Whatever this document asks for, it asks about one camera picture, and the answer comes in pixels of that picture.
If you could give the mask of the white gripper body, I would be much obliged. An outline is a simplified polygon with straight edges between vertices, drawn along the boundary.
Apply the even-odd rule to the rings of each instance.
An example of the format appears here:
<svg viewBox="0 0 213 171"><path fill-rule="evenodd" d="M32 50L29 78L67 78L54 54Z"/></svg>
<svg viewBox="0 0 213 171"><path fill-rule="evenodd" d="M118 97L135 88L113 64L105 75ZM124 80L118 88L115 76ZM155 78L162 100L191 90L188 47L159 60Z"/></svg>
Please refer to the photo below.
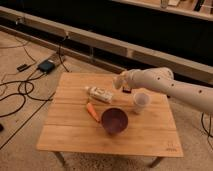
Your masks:
<svg viewBox="0 0 213 171"><path fill-rule="evenodd" d="M123 71L119 75L115 76L113 78L113 85L116 89L125 88L129 89L130 86L128 85L126 81L127 72Z"/></svg>

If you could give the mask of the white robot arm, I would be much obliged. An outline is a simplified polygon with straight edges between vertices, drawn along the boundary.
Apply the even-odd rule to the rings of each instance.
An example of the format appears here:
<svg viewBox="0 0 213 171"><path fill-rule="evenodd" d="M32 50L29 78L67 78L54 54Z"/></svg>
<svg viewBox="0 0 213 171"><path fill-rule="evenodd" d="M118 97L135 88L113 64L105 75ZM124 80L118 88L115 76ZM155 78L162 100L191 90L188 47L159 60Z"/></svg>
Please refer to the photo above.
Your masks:
<svg viewBox="0 0 213 171"><path fill-rule="evenodd" d="M213 88L176 81L167 67L126 70L113 78L113 84L116 89L127 85L163 93L213 117Z"/></svg>

